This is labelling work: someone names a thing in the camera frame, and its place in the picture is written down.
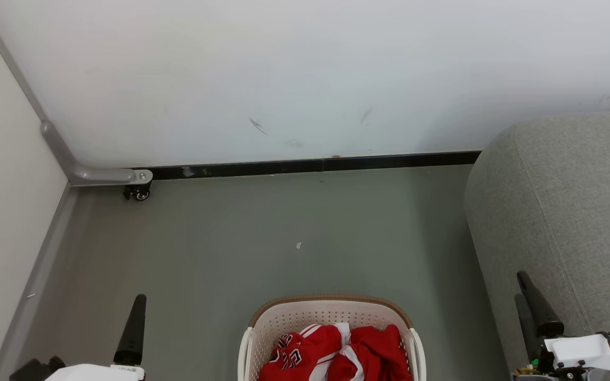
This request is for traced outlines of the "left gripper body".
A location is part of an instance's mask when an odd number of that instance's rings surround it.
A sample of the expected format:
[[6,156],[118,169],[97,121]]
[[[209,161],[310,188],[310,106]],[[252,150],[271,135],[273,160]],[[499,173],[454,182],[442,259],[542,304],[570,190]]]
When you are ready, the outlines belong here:
[[66,366],[53,356],[47,363],[31,359],[11,374],[12,380],[145,380],[146,373],[139,366],[97,366],[79,364]]

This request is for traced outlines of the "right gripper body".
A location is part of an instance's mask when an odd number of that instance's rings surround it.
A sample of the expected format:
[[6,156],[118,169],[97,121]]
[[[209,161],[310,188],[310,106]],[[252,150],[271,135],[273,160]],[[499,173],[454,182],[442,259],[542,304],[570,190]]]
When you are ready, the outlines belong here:
[[540,356],[515,369],[515,380],[603,380],[610,376],[610,331],[545,339]]

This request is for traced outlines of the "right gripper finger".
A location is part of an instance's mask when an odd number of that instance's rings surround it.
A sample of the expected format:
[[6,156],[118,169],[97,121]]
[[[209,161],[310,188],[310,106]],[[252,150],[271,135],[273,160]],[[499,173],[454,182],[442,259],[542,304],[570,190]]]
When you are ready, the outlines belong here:
[[527,353],[527,360],[533,361],[540,356],[544,340],[536,336],[535,321],[526,297],[522,294],[516,294],[515,305]]
[[530,276],[525,271],[518,271],[516,279],[527,302],[535,337],[555,338],[564,335],[564,324]]

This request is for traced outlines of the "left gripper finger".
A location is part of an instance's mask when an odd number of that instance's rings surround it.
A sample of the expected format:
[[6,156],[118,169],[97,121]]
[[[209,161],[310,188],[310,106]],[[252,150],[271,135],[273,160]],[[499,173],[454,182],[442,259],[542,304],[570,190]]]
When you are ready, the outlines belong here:
[[145,344],[146,296],[138,294],[133,302],[113,362],[117,366],[140,366]]

